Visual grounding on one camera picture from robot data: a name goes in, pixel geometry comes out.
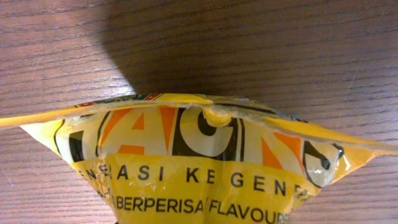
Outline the yellow candy bag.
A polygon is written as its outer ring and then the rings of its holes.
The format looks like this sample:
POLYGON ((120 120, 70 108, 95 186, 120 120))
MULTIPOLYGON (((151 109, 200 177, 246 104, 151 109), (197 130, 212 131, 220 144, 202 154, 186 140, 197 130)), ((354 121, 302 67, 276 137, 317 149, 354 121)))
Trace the yellow candy bag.
POLYGON ((397 147, 245 98, 161 93, 3 118, 58 154, 118 223, 286 223, 289 213, 397 147))

